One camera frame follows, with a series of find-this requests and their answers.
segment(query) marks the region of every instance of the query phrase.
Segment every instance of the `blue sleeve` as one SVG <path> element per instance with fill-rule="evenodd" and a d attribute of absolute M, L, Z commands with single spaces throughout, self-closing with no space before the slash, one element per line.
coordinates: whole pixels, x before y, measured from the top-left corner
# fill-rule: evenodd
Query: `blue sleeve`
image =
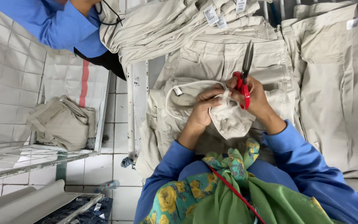
<path fill-rule="evenodd" d="M 139 223 L 149 214 L 158 189 L 166 183 L 177 181 L 180 172 L 195 159 L 195 156 L 193 151 L 176 140 L 171 143 L 153 175 L 146 179 L 136 208 L 134 223 Z"/>
<path fill-rule="evenodd" d="M 321 153 L 286 123 L 279 134 L 263 134 L 277 167 L 291 176 L 301 193 L 315 197 L 330 218 L 358 223 L 358 193 L 346 185 L 340 170 L 327 166 Z"/>
<path fill-rule="evenodd" d="M 83 16 L 70 1 L 63 11 L 49 12 L 41 0 L 0 0 L 0 11 L 54 49 L 73 46 L 98 30 L 93 19 Z"/>

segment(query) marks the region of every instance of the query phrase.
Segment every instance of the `red stripe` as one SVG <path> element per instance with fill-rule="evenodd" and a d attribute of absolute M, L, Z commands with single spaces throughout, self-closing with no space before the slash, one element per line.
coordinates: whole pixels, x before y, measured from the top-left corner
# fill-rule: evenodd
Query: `red stripe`
<path fill-rule="evenodd" d="M 207 166 L 209 166 L 209 168 L 212 170 L 212 172 L 219 177 L 219 179 L 221 179 L 221 181 L 223 181 L 225 183 L 226 186 L 228 186 L 230 188 L 231 191 L 234 192 L 235 195 L 237 195 L 237 197 L 240 198 L 241 201 L 243 201 L 247 207 L 249 209 L 251 209 L 252 213 L 254 213 L 254 215 L 259 219 L 259 221 L 262 222 L 262 224 L 266 224 L 266 222 L 263 221 L 263 219 L 259 216 L 259 214 L 255 211 L 255 209 L 248 203 L 248 201 L 246 201 L 246 199 L 228 182 L 226 181 L 226 179 L 224 179 L 218 172 L 216 172 L 216 170 L 214 170 L 210 165 L 207 164 Z"/>
<path fill-rule="evenodd" d="M 89 62 L 83 61 L 82 65 L 82 80 L 81 80 L 81 95 L 80 95 L 80 103 L 78 104 L 79 107 L 85 107 L 85 97 L 88 92 L 88 78 L 89 78 Z"/>

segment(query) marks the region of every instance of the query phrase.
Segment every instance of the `blue shirt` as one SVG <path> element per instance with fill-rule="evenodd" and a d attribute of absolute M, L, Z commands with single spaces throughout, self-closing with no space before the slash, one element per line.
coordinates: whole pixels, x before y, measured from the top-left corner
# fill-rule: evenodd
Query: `blue shirt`
<path fill-rule="evenodd" d="M 277 135 L 263 134 L 263 143 L 274 153 L 277 167 L 257 159 L 247 171 L 268 183 L 278 183 L 307 196 L 314 196 L 328 216 L 344 223 L 358 223 L 358 193 L 346 185 L 342 172 L 326 165 L 324 157 L 292 126 Z M 145 218 L 157 190 L 171 181 L 210 172 L 195 154 L 172 142 L 140 195 L 134 223 Z"/>
<path fill-rule="evenodd" d="M 70 1 L 63 5 L 55 0 L 0 0 L 0 11 L 51 48 L 75 47 L 89 58 L 107 51 L 100 41 L 100 23 L 92 18 L 99 18 L 94 7 L 85 17 Z"/>

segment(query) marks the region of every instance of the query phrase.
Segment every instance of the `scissors blade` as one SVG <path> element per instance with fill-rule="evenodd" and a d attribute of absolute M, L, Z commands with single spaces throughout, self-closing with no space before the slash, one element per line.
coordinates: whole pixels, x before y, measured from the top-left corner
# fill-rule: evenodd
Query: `scissors blade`
<path fill-rule="evenodd" d="M 246 55 L 244 57 L 244 63 L 243 63 L 243 74 L 245 79 L 247 78 L 249 69 L 251 68 L 252 57 L 253 57 L 253 44 L 252 44 L 252 40 L 250 40 L 247 46 Z"/>

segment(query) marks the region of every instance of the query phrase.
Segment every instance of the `floral scarf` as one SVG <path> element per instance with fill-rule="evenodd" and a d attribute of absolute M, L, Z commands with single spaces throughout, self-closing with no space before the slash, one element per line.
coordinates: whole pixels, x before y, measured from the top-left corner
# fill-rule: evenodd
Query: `floral scarf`
<path fill-rule="evenodd" d="M 259 143 L 246 142 L 246 152 L 209 153 L 203 161 L 249 199 L 266 223 L 333 223 L 319 203 L 285 186 L 263 182 L 246 169 L 259 155 Z M 254 214 L 213 173 L 188 176 L 163 185 L 142 224 L 257 223 Z"/>

